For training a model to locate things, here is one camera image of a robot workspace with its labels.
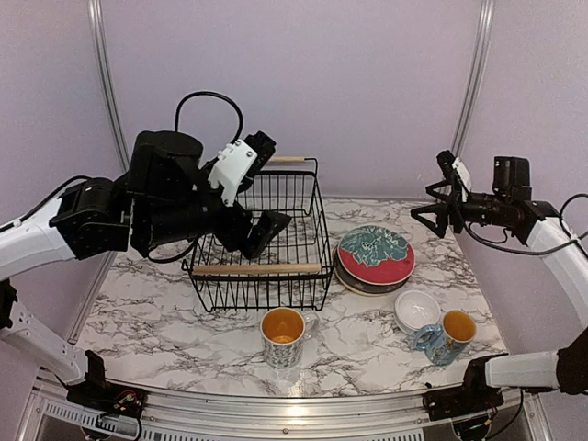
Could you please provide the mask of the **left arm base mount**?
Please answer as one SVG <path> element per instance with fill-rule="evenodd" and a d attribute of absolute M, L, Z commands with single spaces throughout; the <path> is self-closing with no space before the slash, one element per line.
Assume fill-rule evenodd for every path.
<path fill-rule="evenodd" d="M 104 389 L 91 385 L 67 387 L 67 400 L 106 415 L 123 415 L 139 418 L 142 415 L 147 392 L 141 388 L 108 383 Z"/>

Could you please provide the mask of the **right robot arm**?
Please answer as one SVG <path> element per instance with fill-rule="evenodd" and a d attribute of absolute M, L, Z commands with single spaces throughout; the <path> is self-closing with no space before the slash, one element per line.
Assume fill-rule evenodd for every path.
<path fill-rule="evenodd" d="M 525 158 L 497 156 L 493 160 L 492 192 L 471 189 L 470 174 L 459 157 L 442 151 L 436 157 L 443 178 L 426 187 L 432 205 L 412 209 L 437 237 L 448 229 L 470 232 L 474 224 L 501 227 L 521 243 L 509 254 L 537 257 L 559 282 L 582 324 L 587 323 L 586 234 L 576 235 L 563 219 L 562 210 L 532 199 L 530 163 Z M 515 387 L 558 390 L 579 395 L 587 391 L 587 333 L 556 351 L 500 355 L 475 359 L 466 369 L 455 403 L 473 412 L 491 396 L 491 389 Z"/>

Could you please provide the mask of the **black wire dish rack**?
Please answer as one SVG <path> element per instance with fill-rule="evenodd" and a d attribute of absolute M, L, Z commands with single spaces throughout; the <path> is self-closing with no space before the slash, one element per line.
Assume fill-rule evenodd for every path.
<path fill-rule="evenodd" d="M 318 172 L 315 158 L 277 157 L 239 195 L 254 223 L 280 219 L 253 258 L 212 234 L 198 239 L 182 268 L 204 311 L 323 308 L 334 262 Z"/>

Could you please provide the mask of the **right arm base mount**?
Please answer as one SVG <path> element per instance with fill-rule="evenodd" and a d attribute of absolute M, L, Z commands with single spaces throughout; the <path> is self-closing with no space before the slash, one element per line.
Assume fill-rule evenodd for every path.
<path fill-rule="evenodd" d="M 423 395 L 423 407 L 431 421 L 455 418 L 498 408 L 504 404 L 499 389 L 482 386 L 479 389 L 460 385 L 429 390 Z"/>

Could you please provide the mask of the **red teal floral plate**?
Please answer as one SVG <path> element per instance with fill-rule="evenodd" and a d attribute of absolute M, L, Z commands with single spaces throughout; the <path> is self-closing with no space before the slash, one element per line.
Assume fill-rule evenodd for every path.
<path fill-rule="evenodd" d="M 336 248 L 343 269 L 372 286 L 391 286 L 407 280 L 415 267 L 409 242 L 397 232 L 378 225 L 348 231 Z"/>

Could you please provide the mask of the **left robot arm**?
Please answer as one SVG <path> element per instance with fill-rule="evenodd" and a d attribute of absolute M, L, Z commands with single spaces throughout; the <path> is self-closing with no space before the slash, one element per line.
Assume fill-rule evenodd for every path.
<path fill-rule="evenodd" d="M 287 215 L 255 217 L 239 202 L 271 159 L 275 142 L 263 132 L 230 142 L 209 162 L 197 139 L 170 130 L 143 131 L 129 170 L 111 180 L 74 177 L 1 229 L 1 337 L 29 351 L 70 391 L 97 409 L 117 395 L 100 356 L 63 341 L 28 317 L 12 277 L 60 261 L 128 249 L 148 256 L 157 247 L 211 234 L 228 251 L 259 257 L 289 224 Z"/>

